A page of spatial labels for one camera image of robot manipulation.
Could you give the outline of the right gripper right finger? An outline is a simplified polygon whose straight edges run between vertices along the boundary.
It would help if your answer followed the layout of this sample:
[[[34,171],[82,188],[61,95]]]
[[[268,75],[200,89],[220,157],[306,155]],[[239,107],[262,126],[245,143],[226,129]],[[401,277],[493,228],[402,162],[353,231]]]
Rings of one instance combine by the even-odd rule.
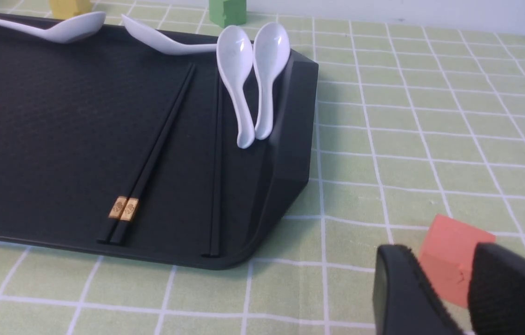
[[[468,305],[477,335],[525,335],[525,258],[498,244],[477,244]]]

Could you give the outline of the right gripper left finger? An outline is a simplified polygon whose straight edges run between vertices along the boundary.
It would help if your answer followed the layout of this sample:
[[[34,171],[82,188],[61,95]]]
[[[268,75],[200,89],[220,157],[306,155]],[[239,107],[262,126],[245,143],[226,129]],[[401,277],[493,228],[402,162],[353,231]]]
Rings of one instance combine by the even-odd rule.
[[[377,248],[372,303],[378,335],[463,333],[405,245]]]

